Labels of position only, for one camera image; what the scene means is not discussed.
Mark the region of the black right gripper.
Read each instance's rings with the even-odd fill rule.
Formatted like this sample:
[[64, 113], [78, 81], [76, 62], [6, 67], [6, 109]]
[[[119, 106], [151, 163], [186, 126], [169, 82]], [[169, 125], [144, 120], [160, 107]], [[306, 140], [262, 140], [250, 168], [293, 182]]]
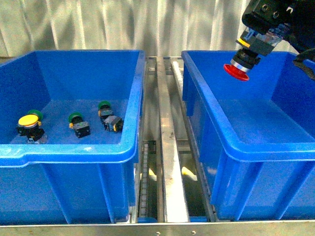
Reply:
[[313, 0], [251, 0], [242, 22], [260, 34], [286, 26], [283, 40], [297, 52], [315, 47], [315, 2]]

